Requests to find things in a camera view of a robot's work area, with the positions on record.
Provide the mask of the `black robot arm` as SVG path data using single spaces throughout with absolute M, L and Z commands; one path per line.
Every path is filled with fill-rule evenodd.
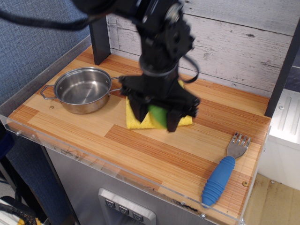
M 179 84 L 179 60 L 186 58 L 194 38 L 183 18 L 179 0 L 76 0 L 74 5 L 90 20 L 108 14 L 129 19 L 141 38 L 142 75 L 119 77 L 138 121 L 152 106 L 165 111 L 165 126 L 174 132 L 181 118 L 195 117 L 200 99 Z

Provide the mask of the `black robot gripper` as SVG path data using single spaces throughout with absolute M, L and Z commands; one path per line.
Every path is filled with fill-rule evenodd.
M 167 130 L 175 132 L 182 117 L 196 117 L 200 99 L 180 86 L 177 72 L 163 76 L 123 75 L 121 94 L 128 97 L 135 118 L 142 123 L 149 105 L 167 110 Z

